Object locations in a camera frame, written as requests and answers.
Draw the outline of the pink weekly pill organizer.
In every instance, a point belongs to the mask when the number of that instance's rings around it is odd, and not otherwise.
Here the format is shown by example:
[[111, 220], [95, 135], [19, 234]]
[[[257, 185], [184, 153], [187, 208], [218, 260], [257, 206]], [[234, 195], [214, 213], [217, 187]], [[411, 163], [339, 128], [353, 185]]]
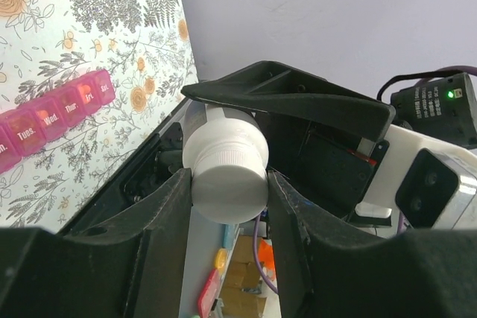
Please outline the pink weekly pill organizer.
[[116, 98], [110, 73], [90, 71], [1, 114], [1, 172], [38, 153]]

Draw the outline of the white pill bottle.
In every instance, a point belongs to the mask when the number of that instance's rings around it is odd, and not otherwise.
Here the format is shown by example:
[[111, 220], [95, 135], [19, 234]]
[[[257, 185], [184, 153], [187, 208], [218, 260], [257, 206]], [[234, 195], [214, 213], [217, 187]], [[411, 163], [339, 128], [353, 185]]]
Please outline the white pill bottle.
[[268, 143], [255, 121], [246, 112], [192, 101], [183, 120], [183, 166], [194, 168], [203, 152], [225, 144], [245, 144], [258, 153], [262, 165], [269, 160]]

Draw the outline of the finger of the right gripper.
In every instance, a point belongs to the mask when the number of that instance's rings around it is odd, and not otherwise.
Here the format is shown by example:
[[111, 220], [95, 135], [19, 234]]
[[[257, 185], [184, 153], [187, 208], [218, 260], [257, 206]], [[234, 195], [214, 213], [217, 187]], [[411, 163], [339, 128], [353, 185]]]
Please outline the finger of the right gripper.
[[193, 101], [288, 115], [378, 142], [395, 109], [322, 77], [275, 61], [259, 61], [217, 80], [184, 86]]

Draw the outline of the white bottle cap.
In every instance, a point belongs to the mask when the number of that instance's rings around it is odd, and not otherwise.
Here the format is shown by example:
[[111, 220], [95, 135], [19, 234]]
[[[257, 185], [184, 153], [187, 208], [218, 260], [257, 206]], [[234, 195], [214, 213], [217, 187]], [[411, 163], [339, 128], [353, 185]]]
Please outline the white bottle cap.
[[211, 221], [252, 220], [268, 202], [265, 163], [250, 147], [213, 150], [194, 166], [191, 195], [195, 209]]

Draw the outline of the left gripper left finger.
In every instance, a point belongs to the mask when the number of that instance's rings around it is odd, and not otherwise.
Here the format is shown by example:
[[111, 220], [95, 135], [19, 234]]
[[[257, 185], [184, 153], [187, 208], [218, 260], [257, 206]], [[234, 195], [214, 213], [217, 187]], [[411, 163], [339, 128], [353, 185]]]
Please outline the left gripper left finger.
[[1, 231], [3, 317], [177, 317], [191, 172], [76, 235]]

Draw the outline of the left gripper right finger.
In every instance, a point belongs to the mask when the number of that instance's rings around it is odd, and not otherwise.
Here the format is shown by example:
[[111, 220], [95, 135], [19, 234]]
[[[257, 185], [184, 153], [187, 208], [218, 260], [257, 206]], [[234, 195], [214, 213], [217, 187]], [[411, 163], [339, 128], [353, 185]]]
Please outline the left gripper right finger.
[[276, 172], [268, 211], [283, 317], [474, 317], [476, 232], [380, 238], [315, 205]]

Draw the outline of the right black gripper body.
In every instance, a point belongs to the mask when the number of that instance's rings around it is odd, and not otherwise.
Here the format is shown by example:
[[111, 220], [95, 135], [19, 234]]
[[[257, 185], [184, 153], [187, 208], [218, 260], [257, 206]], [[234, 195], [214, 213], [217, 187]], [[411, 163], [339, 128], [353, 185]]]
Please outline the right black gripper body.
[[364, 156], [359, 138], [302, 118], [258, 112], [256, 122], [267, 139], [268, 168], [336, 217], [348, 216], [364, 199], [388, 151], [383, 140]]

